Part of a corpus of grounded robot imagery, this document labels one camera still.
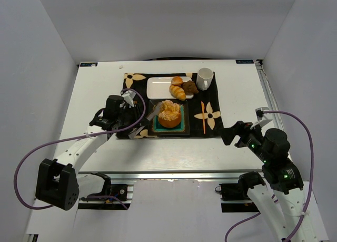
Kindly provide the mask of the metal serving tongs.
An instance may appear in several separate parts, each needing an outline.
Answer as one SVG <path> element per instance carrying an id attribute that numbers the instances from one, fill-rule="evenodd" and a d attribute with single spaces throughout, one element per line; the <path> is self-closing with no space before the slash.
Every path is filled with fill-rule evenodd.
<path id="1" fill-rule="evenodd" d="M 162 102 L 157 103 L 148 116 L 141 120 L 140 126 L 128 134 L 129 139 L 134 139 L 146 126 L 148 126 L 150 122 L 160 113 L 161 107 Z"/>

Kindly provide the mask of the large sugared ring bread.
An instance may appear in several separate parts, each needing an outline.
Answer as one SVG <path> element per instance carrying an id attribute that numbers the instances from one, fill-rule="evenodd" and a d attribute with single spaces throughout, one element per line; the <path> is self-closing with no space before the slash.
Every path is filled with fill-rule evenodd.
<path id="1" fill-rule="evenodd" d="M 178 126 L 182 121 L 180 105 L 171 100 L 164 100 L 157 119 L 159 124 L 165 128 L 171 129 Z"/>

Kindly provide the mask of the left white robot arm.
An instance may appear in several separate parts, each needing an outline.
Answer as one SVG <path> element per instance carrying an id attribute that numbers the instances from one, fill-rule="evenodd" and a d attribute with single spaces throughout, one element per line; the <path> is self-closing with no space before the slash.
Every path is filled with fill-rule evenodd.
<path id="1" fill-rule="evenodd" d="M 136 121 L 125 121 L 137 107 L 133 101 L 135 90 L 124 89 L 121 95 L 110 95 L 104 108 L 98 110 L 86 132 L 72 146 L 53 160 L 44 159 L 38 170 L 35 197 L 63 210 L 71 209 L 79 198 L 109 198 L 111 182 L 102 173 L 80 175 L 86 161 L 109 138 L 137 125 L 144 114 L 136 115 Z"/>

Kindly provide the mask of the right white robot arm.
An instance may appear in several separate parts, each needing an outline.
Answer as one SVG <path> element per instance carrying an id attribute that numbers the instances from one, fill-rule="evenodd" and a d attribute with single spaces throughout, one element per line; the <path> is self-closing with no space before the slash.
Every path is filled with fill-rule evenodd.
<path id="1" fill-rule="evenodd" d="M 262 132 L 263 125 L 238 121 L 220 131 L 225 145 L 239 137 L 235 146 L 247 147 L 263 162 L 261 175 L 240 175 L 239 188 L 256 205 L 276 241 L 318 241 L 306 211 L 309 197 L 305 196 L 301 174 L 289 159 L 288 137 L 276 128 Z"/>

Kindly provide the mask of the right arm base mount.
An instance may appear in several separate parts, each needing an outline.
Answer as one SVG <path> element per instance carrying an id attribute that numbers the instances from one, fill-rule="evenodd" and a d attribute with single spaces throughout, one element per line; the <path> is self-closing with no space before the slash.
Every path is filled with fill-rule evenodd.
<path id="1" fill-rule="evenodd" d="M 247 192 L 257 185 L 266 186 L 262 176 L 257 172 L 248 172 L 239 176 L 237 183 L 221 183 L 215 192 L 221 196 L 222 213 L 258 213 L 259 210 Z"/>

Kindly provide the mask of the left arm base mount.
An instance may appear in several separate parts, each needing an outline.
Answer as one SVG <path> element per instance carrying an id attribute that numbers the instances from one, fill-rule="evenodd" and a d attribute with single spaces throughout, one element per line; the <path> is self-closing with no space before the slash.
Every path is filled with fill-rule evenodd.
<path id="1" fill-rule="evenodd" d="M 103 173 L 77 177 L 79 185 L 78 209 L 127 210 L 131 205 L 133 186 L 113 182 Z"/>

